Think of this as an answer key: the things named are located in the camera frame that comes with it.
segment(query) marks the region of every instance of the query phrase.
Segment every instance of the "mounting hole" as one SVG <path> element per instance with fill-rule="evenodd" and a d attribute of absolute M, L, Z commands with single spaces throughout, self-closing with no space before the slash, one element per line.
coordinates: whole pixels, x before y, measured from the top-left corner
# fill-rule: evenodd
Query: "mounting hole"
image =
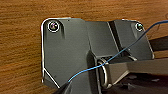
<path fill-rule="evenodd" d="M 59 28 L 60 26 L 56 21 L 51 21 L 48 23 L 48 30 L 50 30 L 51 32 L 57 32 Z"/>
<path fill-rule="evenodd" d="M 136 28 L 138 31 L 142 31 L 144 27 L 143 27 L 142 24 L 137 23 L 137 24 L 135 25 L 135 28 Z"/>

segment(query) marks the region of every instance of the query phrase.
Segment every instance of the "wooden surface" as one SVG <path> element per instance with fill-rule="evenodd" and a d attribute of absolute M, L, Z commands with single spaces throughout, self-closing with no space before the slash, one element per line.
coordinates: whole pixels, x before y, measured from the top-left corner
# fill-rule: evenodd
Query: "wooden surface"
<path fill-rule="evenodd" d="M 40 26 L 46 18 L 74 17 L 87 21 L 124 18 L 138 20 L 147 28 L 166 20 L 167 13 L 168 0 L 0 0 L 0 94 L 55 91 L 41 83 Z M 167 24 L 157 29 L 148 33 L 150 39 L 168 35 Z M 155 55 L 168 57 L 165 51 Z"/>

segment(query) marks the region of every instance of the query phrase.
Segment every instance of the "wood grain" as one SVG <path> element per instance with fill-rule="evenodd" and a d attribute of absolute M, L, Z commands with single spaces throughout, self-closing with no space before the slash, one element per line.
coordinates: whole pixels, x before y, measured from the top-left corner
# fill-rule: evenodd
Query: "wood grain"
<path fill-rule="evenodd" d="M 145 28 L 166 20 L 167 0 L 0 0 L 0 93 L 50 94 L 41 83 L 41 32 L 46 18 L 73 17 L 87 21 L 130 19 Z M 167 36 L 167 24 L 148 36 Z M 156 57 L 168 54 L 155 52 Z"/>

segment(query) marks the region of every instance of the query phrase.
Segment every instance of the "blue cable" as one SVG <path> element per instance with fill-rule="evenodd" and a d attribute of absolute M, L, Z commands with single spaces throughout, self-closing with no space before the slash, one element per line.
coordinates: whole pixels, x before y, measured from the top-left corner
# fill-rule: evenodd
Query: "blue cable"
<path fill-rule="evenodd" d="M 134 44 L 136 44 L 151 28 L 153 28 L 155 25 L 158 25 L 158 24 L 163 24 L 163 23 L 168 23 L 168 20 L 164 20 L 164 21 L 160 21 L 160 22 L 156 22 L 154 23 L 152 26 L 150 26 L 135 42 L 133 42 L 132 44 L 130 44 L 128 47 L 124 48 L 123 50 L 121 50 L 120 52 L 118 52 L 116 55 L 114 55 L 113 57 L 111 57 L 110 59 L 108 59 L 105 63 L 101 64 L 101 65 L 98 65 L 98 66 L 95 66 L 95 67 L 92 67 L 92 68 L 89 68 L 89 69 L 85 69 L 85 70 L 82 70 L 78 73 L 76 73 L 75 75 L 73 75 L 69 80 L 68 82 L 70 82 L 73 78 L 75 78 L 77 75 L 83 73 L 83 72 L 86 72 L 86 71 L 90 71 L 90 70 L 93 70 L 93 69 L 96 69 L 96 68 L 99 68 L 99 67 L 102 67 L 104 66 L 107 62 L 111 61 L 112 59 L 114 59 L 115 57 L 117 57 L 119 54 L 121 54 L 123 51 L 127 50 L 128 48 L 130 48 L 131 46 L 133 46 Z"/>

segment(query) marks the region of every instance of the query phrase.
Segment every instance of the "wire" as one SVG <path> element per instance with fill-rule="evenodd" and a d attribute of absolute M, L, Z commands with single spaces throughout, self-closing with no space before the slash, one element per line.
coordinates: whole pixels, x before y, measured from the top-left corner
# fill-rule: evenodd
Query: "wire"
<path fill-rule="evenodd" d="M 159 30 L 159 28 L 160 28 L 160 24 L 158 25 L 157 29 L 154 30 L 154 31 L 149 35 L 149 37 L 148 37 L 149 40 L 153 37 L 153 35 L 155 35 L 155 32 L 157 32 L 157 31 Z"/>
<path fill-rule="evenodd" d="M 70 82 L 73 78 L 75 78 L 77 75 L 83 73 L 83 72 L 86 72 L 86 71 L 90 71 L 90 70 L 93 70 L 93 69 L 96 69 L 96 68 L 99 68 L 99 67 L 102 67 L 104 66 L 107 62 L 111 61 L 112 59 L 114 59 L 115 57 L 117 57 L 119 54 L 121 54 L 123 51 L 127 50 L 128 48 L 130 48 L 131 46 L 133 46 L 134 44 L 136 44 L 151 28 L 153 28 L 155 25 L 158 25 L 158 24 L 163 24 L 163 23 L 168 23 L 168 20 L 164 20 L 164 21 L 160 21 L 160 22 L 156 22 L 154 23 L 152 26 L 150 26 L 146 31 L 144 31 L 144 33 L 135 41 L 133 42 L 132 44 L 130 44 L 128 47 L 124 48 L 123 50 L 121 50 L 120 52 L 118 52 L 116 55 L 114 55 L 113 57 L 111 57 L 110 59 L 108 59 L 105 63 L 101 64 L 101 65 L 98 65 L 98 66 L 95 66 L 95 67 L 92 67 L 92 68 L 89 68 L 89 69 L 85 69 L 85 70 L 82 70 L 78 73 L 76 73 L 75 75 L 73 75 L 69 80 L 68 82 Z"/>

